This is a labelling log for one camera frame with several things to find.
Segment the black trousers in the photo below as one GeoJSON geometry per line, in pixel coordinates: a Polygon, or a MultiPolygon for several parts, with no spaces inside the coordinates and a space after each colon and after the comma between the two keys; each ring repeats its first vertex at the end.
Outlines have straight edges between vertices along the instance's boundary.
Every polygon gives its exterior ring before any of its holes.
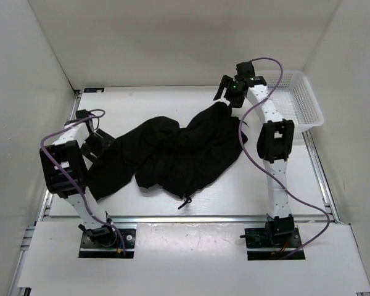
{"type": "Polygon", "coordinates": [[[240,156],[248,141],[238,132],[232,108],[216,102],[185,127],[168,117],[151,118],[114,139],[90,168],[88,187],[99,200],[132,179],[144,189],[160,186],[192,201],[192,195],[214,183],[240,156]]]}

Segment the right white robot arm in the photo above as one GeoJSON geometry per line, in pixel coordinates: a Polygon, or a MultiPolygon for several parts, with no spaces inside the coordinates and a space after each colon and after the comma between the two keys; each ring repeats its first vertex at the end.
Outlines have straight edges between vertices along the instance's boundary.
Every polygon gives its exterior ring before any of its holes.
{"type": "Polygon", "coordinates": [[[274,247],[281,245],[294,231],[294,218],[286,192],[286,169],[292,151],[294,123],[279,113],[262,76],[224,75],[214,100],[224,97],[234,108],[242,107],[245,99],[262,123],[257,140],[257,154],[267,172],[268,220],[265,224],[265,241],[274,247]]]}

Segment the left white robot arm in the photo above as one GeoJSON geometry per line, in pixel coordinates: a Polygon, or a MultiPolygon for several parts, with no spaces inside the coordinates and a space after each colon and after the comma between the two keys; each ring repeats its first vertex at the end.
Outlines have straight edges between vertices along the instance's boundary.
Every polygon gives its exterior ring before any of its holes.
{"type": "Polygon", "coordinates": [[[42,138],[39,155],[48,191],[73,207],[82,220],[79,228],[83,234],[110,247],[117,239],[112,219],[88,195],[88,169],[92,162],[83,155],[81,147],[92,135],[87,123],[69,123],[63,130],[42,138]]]}

